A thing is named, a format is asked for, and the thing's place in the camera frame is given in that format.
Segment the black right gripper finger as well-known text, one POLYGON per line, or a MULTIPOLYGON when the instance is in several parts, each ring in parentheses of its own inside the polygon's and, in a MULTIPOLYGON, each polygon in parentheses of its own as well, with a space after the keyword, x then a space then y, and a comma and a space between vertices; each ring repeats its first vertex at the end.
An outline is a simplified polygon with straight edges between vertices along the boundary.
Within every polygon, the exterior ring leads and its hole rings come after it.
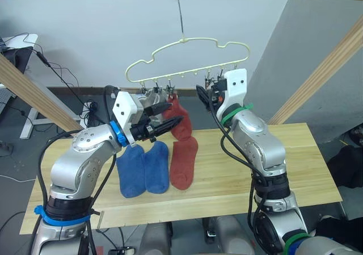
POLYGON ((206 90, 203 86, 196 85, 196 93, 199 100, 205 106, 207 112, 211 112, 209 100, 210 100, 210 90, 206 90))

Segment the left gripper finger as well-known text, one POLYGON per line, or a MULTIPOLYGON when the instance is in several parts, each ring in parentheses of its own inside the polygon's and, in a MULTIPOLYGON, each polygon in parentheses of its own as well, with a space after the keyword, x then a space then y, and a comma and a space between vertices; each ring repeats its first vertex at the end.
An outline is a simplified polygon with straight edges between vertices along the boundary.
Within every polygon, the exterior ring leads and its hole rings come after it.
POLYGON ((173 128, 175 128, 182 120, 184 116, 176 116, 170 119, 165 120, 163 123, 154 126, 149 124, 147 126, 148 138, 158 137, 163 135, 164 133, 170 132, 173 128))
POLYGON ((153 104, 149 107, 145 107, 145 114, 147 116, 157 116, 159 114, 162 114, 166 110, 170 109, 171 106, 172 106, 171 103, 159 102, 159 103, 153 104))

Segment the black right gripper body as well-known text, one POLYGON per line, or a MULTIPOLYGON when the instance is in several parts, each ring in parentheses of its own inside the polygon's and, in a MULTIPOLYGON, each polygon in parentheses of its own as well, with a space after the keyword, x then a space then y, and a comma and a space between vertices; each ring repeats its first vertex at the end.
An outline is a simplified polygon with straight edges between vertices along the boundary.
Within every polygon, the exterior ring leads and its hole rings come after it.
POLYGON ((218 109, 225 100, 225 91, 227 90, 227 80, 224 78, 211 78, 208 80, 208 89, 212 94, 212 104, 214 109, 218 109))

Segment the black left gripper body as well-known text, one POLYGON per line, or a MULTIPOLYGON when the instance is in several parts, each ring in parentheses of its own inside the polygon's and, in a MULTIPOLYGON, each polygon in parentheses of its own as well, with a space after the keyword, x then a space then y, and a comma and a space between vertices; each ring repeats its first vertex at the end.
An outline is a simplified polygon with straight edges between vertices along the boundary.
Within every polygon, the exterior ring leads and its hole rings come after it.
POLYGON ((144 108, 143 113, 137 123, 132 124, 130 132, 135 141, 150 142, 156 141, 155 126, 152 124, 150 117, 154 115, 154 107, 149 106, 144 108))

